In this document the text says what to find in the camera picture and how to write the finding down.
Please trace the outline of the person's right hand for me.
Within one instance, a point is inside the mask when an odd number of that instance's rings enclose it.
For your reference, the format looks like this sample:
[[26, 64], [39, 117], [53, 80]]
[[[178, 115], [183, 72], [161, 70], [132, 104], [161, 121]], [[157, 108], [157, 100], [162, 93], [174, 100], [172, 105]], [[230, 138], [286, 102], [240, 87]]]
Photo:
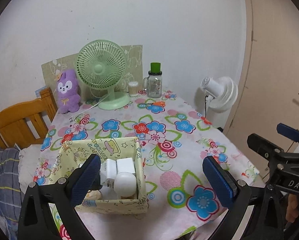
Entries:
[[299, 216], [299, 211], [297, 209], [298, 199], [294, 194], [288, 195], [288, 206], [286, 212], [286, 220], [287, 222], [293, 223], [297, 217]]

